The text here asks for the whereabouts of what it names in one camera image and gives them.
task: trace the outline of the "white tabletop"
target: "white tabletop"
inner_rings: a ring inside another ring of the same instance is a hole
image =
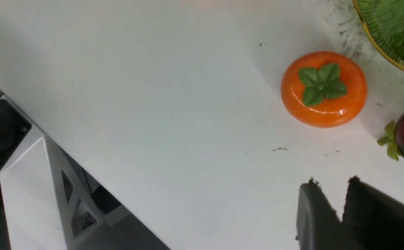
[[[317,50],[369,84],[339,128],[281,101],[286,67]],[[1,0],[0,88],[173,250],[298,249],[311,176],[340,215],[354,175],[404,203],[404,161],[376,144],[404,72],[350,0]]]

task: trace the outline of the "persimmon calyx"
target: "persimmon calyx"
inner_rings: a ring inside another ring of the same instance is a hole
[[[393,160],[398,161],[401,156],[401,151],[399,150],[398,144],[395,141],[395,121],[389,122],[384,127],[384,132],[386,136],[377,141],[378,145],[387,145],[387,155]]]
[[[302,93],[305,106],[315,106],[324,98],[336,99],[347,94],[347,87],[339,79],[340,68],[337,63],[323,65],[319,70],[314,67],[301,68],[298,76],[305,85]]]

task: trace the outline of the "orange persimmon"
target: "orange persimmon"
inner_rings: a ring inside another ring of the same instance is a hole
[[[304,55],[288,67],[282,78],[281,95],[286,109],[297,120],[331,128],[358,115],[367,97],[367,83],[351,59],[319,51]]]

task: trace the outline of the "green plate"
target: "green plate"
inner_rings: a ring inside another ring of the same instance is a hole
[[[353,0],[353,3],[375,48],[404,70],[404,0]]]

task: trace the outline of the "debris speck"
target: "debris speck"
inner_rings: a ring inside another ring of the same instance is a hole
[[[278,150],[288,150],[288,149],[284,148],[284,147],[278,147],[277,149],[273,149],[273,152],[278,151]]]

